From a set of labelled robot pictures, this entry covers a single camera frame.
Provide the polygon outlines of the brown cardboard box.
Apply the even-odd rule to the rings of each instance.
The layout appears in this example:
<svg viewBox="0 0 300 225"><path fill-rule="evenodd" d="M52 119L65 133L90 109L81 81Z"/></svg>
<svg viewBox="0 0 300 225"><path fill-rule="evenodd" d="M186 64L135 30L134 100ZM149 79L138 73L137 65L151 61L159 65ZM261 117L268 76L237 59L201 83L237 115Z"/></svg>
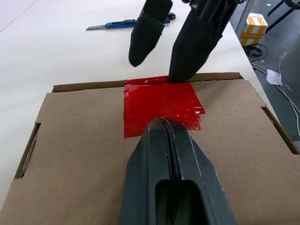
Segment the brown cardboard box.
<svg viewBox="0 0 300 225"><path fill-rule="evenodd" d="M0 225L119 225L127 163L124 82L54 86L44 98ZM189 134L213 164L236 225L300 225L300 152L238 73L196 74L205 114ZM156 186L166 223L169 180Z"/></svg>

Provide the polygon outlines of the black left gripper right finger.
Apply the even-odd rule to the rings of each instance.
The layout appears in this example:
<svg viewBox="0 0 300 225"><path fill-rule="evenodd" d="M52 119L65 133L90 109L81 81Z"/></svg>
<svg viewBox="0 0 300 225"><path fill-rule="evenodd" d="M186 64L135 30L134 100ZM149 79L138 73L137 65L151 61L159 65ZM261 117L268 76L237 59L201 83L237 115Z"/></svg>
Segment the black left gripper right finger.
<svg viewBox="0 0 300 225"><path fill-rule="evenodd" d="M183 124L164 119L170 183L168 225L236 225L215 168Z"/></svg>

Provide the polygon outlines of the red tape patch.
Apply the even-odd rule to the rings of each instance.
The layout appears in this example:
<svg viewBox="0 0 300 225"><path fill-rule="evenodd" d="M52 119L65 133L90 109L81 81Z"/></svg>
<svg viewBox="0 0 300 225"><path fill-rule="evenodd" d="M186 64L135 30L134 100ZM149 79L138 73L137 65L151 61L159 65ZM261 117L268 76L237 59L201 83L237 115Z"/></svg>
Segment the red tape patch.
<svg viewBox="0 0 300 225"><path fill-rule="evenodd" d="M124 82L124 137L141 136L155 118L182 123L188 130L200 130L205 114L191 83L169 83L166 76Z"/></svg>

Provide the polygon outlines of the yellow and white box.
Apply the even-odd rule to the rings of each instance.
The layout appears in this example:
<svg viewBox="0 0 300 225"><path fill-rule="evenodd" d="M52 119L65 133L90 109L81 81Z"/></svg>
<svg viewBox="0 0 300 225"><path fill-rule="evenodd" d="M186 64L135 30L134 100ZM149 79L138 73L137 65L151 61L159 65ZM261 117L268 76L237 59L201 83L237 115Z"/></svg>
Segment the yellow and white box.
<svg viewBox="0 0 300 225"><path fill-rule="evenodd" d="M241 45L258 44L263 38L268 24L262 14L249 13L245 26L240 34Z"/></svg>

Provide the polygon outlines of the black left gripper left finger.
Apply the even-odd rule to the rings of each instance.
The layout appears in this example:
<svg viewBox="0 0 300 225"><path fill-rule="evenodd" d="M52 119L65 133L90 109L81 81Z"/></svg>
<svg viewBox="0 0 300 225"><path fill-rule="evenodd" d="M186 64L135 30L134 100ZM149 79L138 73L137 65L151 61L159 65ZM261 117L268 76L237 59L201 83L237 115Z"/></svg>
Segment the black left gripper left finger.
<svg viewBox="0 0 300 225"><path fill-rule="evenodd" d="M163 120L145 128L126 167L119 225L156 225L156 186L169 180L167 137Z"/></svg>

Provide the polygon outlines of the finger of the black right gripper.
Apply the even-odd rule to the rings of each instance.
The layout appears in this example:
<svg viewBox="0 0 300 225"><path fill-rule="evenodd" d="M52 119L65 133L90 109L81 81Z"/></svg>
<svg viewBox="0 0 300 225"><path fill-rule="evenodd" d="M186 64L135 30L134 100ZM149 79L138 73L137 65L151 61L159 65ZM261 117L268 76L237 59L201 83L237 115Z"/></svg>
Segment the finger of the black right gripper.
<svg viewBox="0 0 300 225"><path fill-rule="evenodd" d="M128 59L133 67L142 64L156 47L172 5L172 0L145 1L131 33Z"/></svg>
<svg viewBox="0 0 300 225"><path fill-rule="evenodd" d="M186 82L206 63L238 0L182 0L191 10L172 48L168 79Z"/></svg>

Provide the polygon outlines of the blue utility knife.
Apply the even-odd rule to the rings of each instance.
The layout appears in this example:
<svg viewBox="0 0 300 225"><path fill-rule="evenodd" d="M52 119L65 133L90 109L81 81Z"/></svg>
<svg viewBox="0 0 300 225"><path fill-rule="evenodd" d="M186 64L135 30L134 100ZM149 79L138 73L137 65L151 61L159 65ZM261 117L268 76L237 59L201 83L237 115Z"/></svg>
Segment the blue utility knife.
<svg viewBox="0 0 300 225"><path fill-rule="evenodd" d="M167 19L165 20L165 24L169 24L172 20L176 19L176 14L169 13ZM119 22L108 22L104 25L90 26L86 28L86 31L92 30L107 30L107 29L122 29L122 28L132 28L135 26L137 20L130 19Z"/></svg>

